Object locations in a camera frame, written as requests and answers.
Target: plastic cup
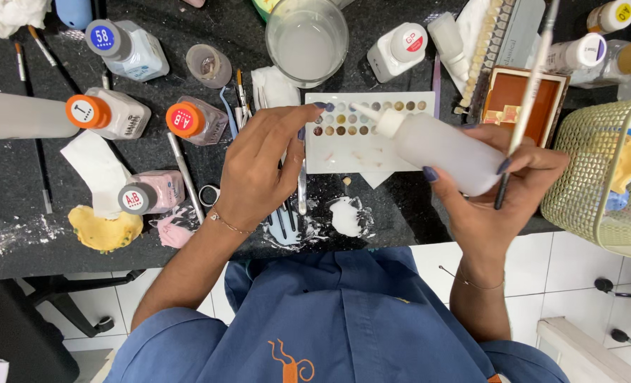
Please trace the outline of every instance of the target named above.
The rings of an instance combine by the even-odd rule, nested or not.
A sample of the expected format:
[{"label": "plastic cup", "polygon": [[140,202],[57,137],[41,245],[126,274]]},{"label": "plastic cup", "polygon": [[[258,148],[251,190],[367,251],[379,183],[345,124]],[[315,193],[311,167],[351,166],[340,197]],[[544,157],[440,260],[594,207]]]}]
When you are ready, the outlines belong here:
[{"label": "plastic cup", "polygon": [[266,25],[266,45],[275,66],[300,88],[313,88],[346,58],[349,29],[329,0],[281,0]]},{"label": "plastic cup", "polygon": [[205,87],[218,89],[230,82],[232,66],[228,58],[214,47],[197,44],[185,55],[185,63]]}]

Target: ceramic mixing palette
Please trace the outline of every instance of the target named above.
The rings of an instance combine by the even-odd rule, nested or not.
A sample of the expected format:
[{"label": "ceramic mixing palette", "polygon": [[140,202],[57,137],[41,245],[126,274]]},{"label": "ceramic mixing palette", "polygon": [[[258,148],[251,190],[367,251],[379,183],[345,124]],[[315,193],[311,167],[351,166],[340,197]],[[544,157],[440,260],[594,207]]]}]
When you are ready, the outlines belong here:
[{"label": "ceramic mixing palette", "polygon": [[349,108],[358,102],[374,110],[433,115],[433,92],[306,93],[306,103],[324,102],[325,112],[306,124],[306,173],[403,172],[419,170],[396,155],[394,143],[376,123]]}]

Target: glass of water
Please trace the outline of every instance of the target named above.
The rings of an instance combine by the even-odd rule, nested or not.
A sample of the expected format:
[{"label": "glass of water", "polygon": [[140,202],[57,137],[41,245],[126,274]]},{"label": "glass of water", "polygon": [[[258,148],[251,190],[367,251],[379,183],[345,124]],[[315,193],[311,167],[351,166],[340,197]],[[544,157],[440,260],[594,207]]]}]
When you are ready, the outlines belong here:
[{"label": "glass of water", "polygon": [[280,0],[266,25],[266,45],[275,66],[294,85],[308,89],[341,67],[349,29],[330,0]]}]

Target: green plastic basket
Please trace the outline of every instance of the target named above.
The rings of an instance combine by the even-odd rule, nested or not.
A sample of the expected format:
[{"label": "green plastic basket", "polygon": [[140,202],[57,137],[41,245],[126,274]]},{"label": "green plastic basket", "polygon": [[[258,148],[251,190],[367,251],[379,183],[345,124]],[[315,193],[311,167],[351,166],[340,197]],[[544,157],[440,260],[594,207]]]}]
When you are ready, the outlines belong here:
[{"label": "green plastic basket", "polygon": [[625,209],[604,208],[627,130],[631,100],[572,112],[558,129],[554,149],[571,158],[542,200],[543,216],[553,224],[616,254],[631,257],[631,183]]}]

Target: scissors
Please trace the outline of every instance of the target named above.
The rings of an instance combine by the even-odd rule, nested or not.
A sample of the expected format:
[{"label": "scissors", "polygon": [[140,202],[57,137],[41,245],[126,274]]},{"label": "scissors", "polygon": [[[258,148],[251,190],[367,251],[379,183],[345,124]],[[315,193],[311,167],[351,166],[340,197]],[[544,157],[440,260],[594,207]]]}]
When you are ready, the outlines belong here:
[{"label": "scissors", "polygon": [[[207,202],[204,200],[204,198],[201,196],[204,193],[204,190],[206,188],[209,188],[211,190],[214,191],[214,193],[216,194],[216,197],[214,198],[214,200],[212,202]],[[198,197],[200,198],[200,204],[202,206],[205,207],[212,207],[214,206],[214,204],[218,201],[218,197],[221,196],[221,190],[218,187],[215,187],[214,185],[211,185],[210,183],[206,184],[205,186],[202,186],[200,188],[200,192],[198,193]]]}]

